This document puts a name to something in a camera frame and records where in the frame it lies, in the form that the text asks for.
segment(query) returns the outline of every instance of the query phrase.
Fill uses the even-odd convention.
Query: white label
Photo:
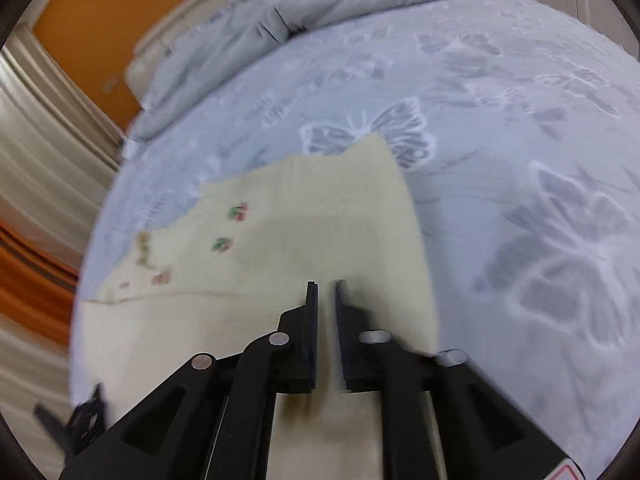
[[[584,476],[573,460],[565,458],[545,480],[584,480]]]

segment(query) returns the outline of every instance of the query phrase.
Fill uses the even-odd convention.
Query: white headboard
[[[136,43],[133,60],[124,73],[124,81],[142,101],[151,78],[167,48],[183,34],[197,27],[229,0],[184,0],[163,16]]]

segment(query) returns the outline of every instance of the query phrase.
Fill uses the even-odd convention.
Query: beige curtain
[[[49,480],[63,468],[63,454],[33,416],[36,402],[64,422],[71,416],[66,348],[0,316],[0,411],[31,461]]]
[[[19,27],[0,52],[0,220],[78,268],[122,133]]]

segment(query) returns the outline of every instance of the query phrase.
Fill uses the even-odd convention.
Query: orange wall
[[[51,0],[34,28],[69,77],[122,129],[140,108],[124,70],[146,31],[183,0]]]

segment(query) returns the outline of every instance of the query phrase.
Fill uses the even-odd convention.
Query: bed
[[[196,29],[212,1],[139,43],[140,99],[158,41]],[[439,0],[300,34],[124,164],[79,296],[138,231],[193,208],[201,183],[381,132],[414,199],[441,346],[468,352],[595,479],[640,418],[639,82],[637,59],[530,0]],[[91,387],[80,339],[74,402]]]

